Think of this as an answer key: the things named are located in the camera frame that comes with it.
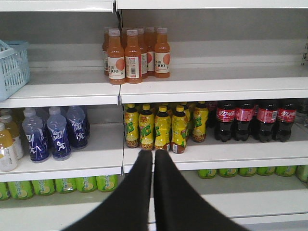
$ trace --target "coca-cola label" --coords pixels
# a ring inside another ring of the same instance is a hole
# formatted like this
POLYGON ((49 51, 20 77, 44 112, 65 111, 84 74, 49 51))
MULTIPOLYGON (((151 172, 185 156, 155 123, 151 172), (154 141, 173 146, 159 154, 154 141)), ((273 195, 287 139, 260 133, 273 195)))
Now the coca-cola label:
POLYGON ((281 122, 293 123, 295 120, 296 110, 286 110, 279 108, 277 119, 281 122))
POLYGON ((257 119, 262 123, 275 123, 277 111, 259 108, 257 119))
POLYGON ((255 111, 253 108, 251 109, 243 109, 243 108, 236 108, 235 109, 235 119, 238 121, 248 122, 252 120, 255 111))
POLYGON ((216 119, 220 122, 232 122, 235 117, 235 110, 217 108, 216 119))

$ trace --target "bottle label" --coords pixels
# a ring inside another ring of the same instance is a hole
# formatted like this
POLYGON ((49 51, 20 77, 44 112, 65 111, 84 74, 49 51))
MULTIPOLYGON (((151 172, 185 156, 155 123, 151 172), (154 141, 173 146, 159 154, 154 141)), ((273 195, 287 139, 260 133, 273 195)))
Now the bottle label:
POLYGON ((148 53, 147 53, 148 71, 154 71, 155 70, 154 58, 155 58, 154 51, 148 51, 148 53))
POLYGON ((109 78, 124 79, 125 78, 125 61, 124 57, 111 58, 108 57, 109 78))
POLYGON ((286 110, 279 108, 277 114, 277 120, 280 122, 293 123, 296 116, 296 110, 286 110))
POLYGON ((168 53, 155 53, 155 72, 169 73, 170 52, 168 53))
POLYGON ((220 122, 232 122, 235 117, 235 110, 217 108, 216 119, 220 122))
POLYGON ((255 111, 254 109, 243 109, 243 108, 236 108, 235 109, 235 119, 238 121, 249 122, 252 120, 255 111))
POLYGON ((127 78, 140 78, 141 64, 140 56, 137 57, 125 57, 126 61, 126 77, 127 78))
POLYGON ((141 72, 142 74, 148 73, 148 54, 141 54, 141 72))
POLYGON ((276 121, 277 111, 259 108, 257 119, 262 123, 274 123, 276 121))

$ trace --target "plastic basket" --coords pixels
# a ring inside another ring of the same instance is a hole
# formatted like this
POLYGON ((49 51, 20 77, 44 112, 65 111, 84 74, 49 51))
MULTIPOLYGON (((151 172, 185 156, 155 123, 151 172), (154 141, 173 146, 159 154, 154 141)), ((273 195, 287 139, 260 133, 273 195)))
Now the plastic basket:
POLYGON ((0 40, 0 101, 17 92, 30 80, 25 41, 0 40))

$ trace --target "white bottle cap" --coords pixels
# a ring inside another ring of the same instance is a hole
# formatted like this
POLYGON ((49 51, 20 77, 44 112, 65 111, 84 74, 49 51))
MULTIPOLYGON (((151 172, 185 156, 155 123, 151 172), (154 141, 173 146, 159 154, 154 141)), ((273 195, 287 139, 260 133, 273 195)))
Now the white bottle cap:
POLYGON ((0 122, 1 123, 10 123, 12 121, 12 116, 11 115, 3 115, 0 117, 0 122))
POLYGON ((54 116, 54 115, 58 115, 61 113, 61 109, 60 107, 50 107, 49 108, 49 114, 54 116))
POLYGON ((137 36, 138 31, 136 29, 134 30, 127 30, 127 36, 137 36))

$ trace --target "shelf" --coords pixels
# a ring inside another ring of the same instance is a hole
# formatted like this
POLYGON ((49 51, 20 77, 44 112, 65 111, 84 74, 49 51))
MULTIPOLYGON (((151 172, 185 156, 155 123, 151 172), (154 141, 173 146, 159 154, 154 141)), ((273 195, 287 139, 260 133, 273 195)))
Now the shelf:
MULTIPOLYGON (((308 165, 308 129, 294 124, 287 142, 261 143, 252 137, 245 142, 230 140, 226 143, 214 139, 209 129, 204 142, 189 139, 183 154, 169 154, 179 170, 229 167, 263 167, 308 165)), ((137 159, 140 148, 124 147, 124 173, 128 173, 137 159)))
POLYGON ((235 9, 235 8, 308 8, 305 0, 239 1, 239 0, 117 0, 118 9, 235 9))
POLYGON ((118 104, 119 85, 97 68, 31 70, 30 82, 0 108, 118 104))
POLYGON ((148 77, 121 87, 122 103, 308 97, 305 66, 173 68, 170 78, 148 77))
POLYGON ((93 124, 88 146, 73 151, 69 159, 56 161, 50 157, 35 164, 26 154, 16 169, 0 172, 0 182, 121 174, 123 129, 121 123, 93 124))
POLYGON ((113 12, 114 0, 1 0, 0 11, 113 12))

